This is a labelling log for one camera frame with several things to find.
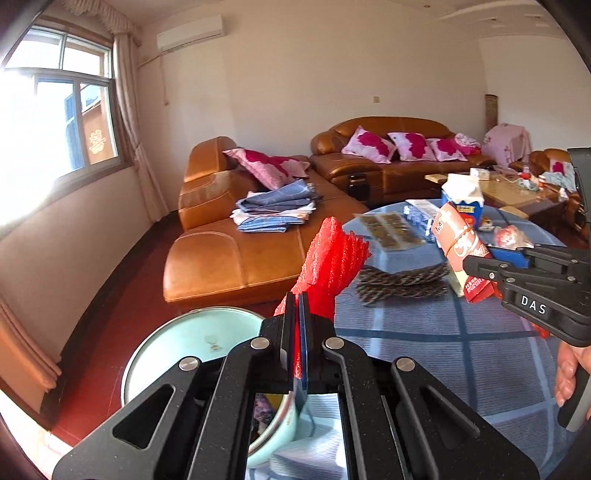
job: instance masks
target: packet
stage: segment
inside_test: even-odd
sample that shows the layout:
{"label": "packet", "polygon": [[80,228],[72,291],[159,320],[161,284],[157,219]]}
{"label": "packet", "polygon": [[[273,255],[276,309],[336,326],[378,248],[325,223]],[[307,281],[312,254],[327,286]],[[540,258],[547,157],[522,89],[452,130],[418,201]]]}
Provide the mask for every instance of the packet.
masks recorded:
{"label": "packet", "polygon": [[433,223],[433,234],[445,253],[468,303],[476,303],[495,293],[490,280],[471,277],[464,272],[464,258],[468,255],[492,258],[476,232],[462,218],[453,204],[441,207]]}

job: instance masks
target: curtain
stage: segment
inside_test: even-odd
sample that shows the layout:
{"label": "curtain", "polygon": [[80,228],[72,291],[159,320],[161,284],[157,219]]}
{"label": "curtain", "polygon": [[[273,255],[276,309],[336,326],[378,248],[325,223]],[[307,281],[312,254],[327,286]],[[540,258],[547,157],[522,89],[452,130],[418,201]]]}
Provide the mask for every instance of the curtain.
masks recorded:
{"label": "curtain", "polygon": [[60,0],[60,2],[74,15],[88,14],[98,17],[113,35],[129,33],[134,42],[141,45],[139,28],[119,10],[103,0]]}
{"label": "curtain", "polygon": [[17,361],[46,392],[56,387],[60,368],[37,345],[0,296],[0,340]]}
{"label": "curtain", "polygon": [[115,34],[115,84],[117,100],[123,124],[133,150],[134,164],[138,172],[139,186],[152,222],[157,222],[168,213],[156,176],[150,167],[139,134],[138,100],[136,96],[136,45],[129,33]]}

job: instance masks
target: blue checked tablecloth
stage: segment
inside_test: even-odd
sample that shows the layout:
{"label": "blue checked tablecloth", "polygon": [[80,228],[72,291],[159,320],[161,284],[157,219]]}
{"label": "blue checked tablecloth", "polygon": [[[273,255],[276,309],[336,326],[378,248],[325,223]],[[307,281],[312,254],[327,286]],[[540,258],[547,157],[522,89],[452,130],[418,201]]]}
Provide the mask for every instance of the blue checked tablecloth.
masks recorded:
{"label": "blue checked tablecloth", "polygon": [[[402,212],[404,203],[374,212]],[[533,223],[485,207],[495,226],[516,225],[534,242],[560,242]],[[368,264],[387,272],[440,263],[435,244],[401,252],[384,252],[370,240],[357,219],[344,227],[370,241]],[[492,233],[479,233],[492,242]],[[337,298],[336,333],[357,343],[370,356],[393,361],[405,355],[474,408],[486,421],[525,452],[542,478],[559,463],[575,434],[556,420],[553,398],[558,340],[537,336],[529,322],[501,307],[496,298],[468,304],[449,293],[423,300],[390,299],[361,305],[356,280]],[[268,465],[247,472],[249,479],[346,479],[345,454],[335,395],[311,395],[296,441],[272,456]]]}

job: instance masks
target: air conditioner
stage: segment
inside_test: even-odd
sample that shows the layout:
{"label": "air conditioner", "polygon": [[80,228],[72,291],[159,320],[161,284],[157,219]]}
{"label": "air conditioner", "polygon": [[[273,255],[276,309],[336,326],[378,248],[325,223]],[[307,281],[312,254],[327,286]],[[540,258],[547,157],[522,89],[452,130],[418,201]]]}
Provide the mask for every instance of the air conditioner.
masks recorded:
{"label": "air conditioner", "polygon": [[195,20],[194,22],[159,33],[156,37],[156,42],[159,51],[165,52],[177,50],[197,41],[223,37],[225,34],[222,16],[216,15],[215,17]]}

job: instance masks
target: pink cloth cover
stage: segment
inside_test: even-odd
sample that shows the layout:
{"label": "pink cloth cover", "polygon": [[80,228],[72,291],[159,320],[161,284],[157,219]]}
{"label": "pink cloth cover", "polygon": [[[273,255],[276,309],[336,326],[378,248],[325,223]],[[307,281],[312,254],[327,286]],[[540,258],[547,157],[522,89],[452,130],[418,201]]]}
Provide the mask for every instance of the pink cloth cover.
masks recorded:
{"label": "pink cloth cover", "polygon": [[240,165],[270,190],[280,189],[295,181],[279,161],[273,160],[264,153],[244,148],[234,148],[224,153],[238,160]]}
{"label": "pink cloth cover", "polygon": [[392,132],[388,136],[392,139],[402,161],[436,161],[433,150],[421,134],[409,132]]}
{"label": "pink cloth cover", "polygon": [[468,160],[453,138],[429,138],[427,143],[435,153],[437,161]]}
{"label": "pink cloth cover", "polygon": [[517,160],[527,163],[531,153],[530,134],[525,127],[499,124],[486,134],[482,153],[494,158],[502,167]]}
{"label": "pink cloth cover", "polygon": [[341,153],[358,155],[374,163],[390,163],[396,147],[379,135],[358,127]]}

